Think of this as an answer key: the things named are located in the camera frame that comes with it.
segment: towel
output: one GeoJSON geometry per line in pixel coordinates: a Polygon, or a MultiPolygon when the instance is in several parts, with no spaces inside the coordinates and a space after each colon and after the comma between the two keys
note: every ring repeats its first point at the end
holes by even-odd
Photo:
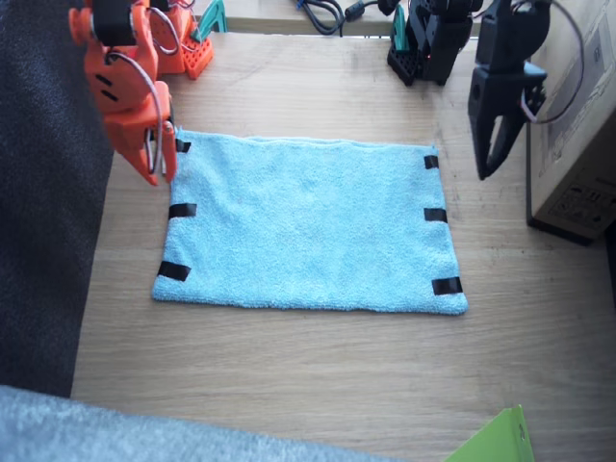
{"type": "Polygon", "coordinates": [[[68,28],[83,6],[0,0],[0,382],[62,397],[114,157],[68,28]]]}
{"type": "Polygon", "coordinates": [[[178,138],[155,299],[467,310],[434,146],[178,138]]]}
{"type": "Polygon", "coordinates": [[[157,417],[0,385],[4,462],[386,462],[361,452],[157,417]]]}

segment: cardboard box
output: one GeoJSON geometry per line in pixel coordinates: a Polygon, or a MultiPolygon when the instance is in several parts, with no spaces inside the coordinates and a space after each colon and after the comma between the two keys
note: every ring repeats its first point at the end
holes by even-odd
{"type": "MultiPolygon", "coordinates": [[[[589,244],[616,219],[616,0],[560,1],[584,35],[584,79],[563,118],[528,130],[528,224],[589,244]]],[[[554,6],[551,18],[532,59],[549,74],[539,119],[565,106],[581,65],[572,26],[554,6]]]]}

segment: teal component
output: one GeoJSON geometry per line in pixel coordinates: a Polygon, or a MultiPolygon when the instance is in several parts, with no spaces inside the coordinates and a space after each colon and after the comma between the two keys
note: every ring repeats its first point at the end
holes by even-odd
{"type": "Polygon", "coordinates": [[[408,44],[406,36],[406,25],[404,24],[404,8],[402,5],[396,6],[394,14],[394,26],[392,27],[392,41],[396,51],[410,51],[411,47],[408,44]]]}
{"type": "Polygon", "coordinates": [[[203,43],[212,31],[227,32],[227,16],[224,13],[222,0],[212,0],[208,9],[199,19],[199,25],[192,32],[191,38],[203,43]]]}

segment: green object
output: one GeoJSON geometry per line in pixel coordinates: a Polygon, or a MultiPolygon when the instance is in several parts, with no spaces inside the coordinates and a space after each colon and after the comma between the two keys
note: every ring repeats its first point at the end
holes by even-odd
{"type": "Polygon", "coordinates": [[[199,19],[199,25],[192,32],[191,38],[203,43],[212,31],[227,32],[227,16],[224,13],[222,0],[212,0],[208,9],[199,19]]]}
{"type": "Polygon", "coordinates": [[[534,462],[522,406],[505,409],[446,462],[534,462]]]}
{"type": "Polygon", "coordinates": [[[396,51],[409,51],[411,47],[408,44],[406,36],[406,25],[404,24],[404,8],[402,5],[396,6],[394,14],[394,26],[392,27],[392,40],[396,51]]]}

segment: wooden table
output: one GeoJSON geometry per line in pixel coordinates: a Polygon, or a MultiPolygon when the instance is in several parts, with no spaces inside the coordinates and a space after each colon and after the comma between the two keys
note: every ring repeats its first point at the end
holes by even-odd
{"type": "MultiPolygon", "coordinates": [[[[225,0],[227,26],[230,32],[251,32],[259,34],[316,34],[315,27],[306,18],[304,11],[298,11],[295,0],[225,0]]],[[[346,9],[354,0],[340,0],[346,9]]],[[[201,16],[210,0],[196,0],[194,13],[201,16]]],[[[333,25],[332,15],[323,9],[314,8],[315,15],[326,24],[333,25]]],[[[361,19],[349,22],[344,27],[349,36],[389,36],[393,15],[385,16],[376,5],[366,7],[361,19]]]]}
{"type": "Polygon", "coordinates": [[[475,44],[444,88],[412,89],[385,63],[388,40],[227,34],[214,45],[198,81],[167,79],[187,129],[437,144],[470,311],[154,302],[168,190],[116,156],[73,397],[414,461],[443,460],[521,403],[537,460],[613,460],[616,316],[604,244],[526,227],[524,140],[477,180],[466,107],[475,44]]]}

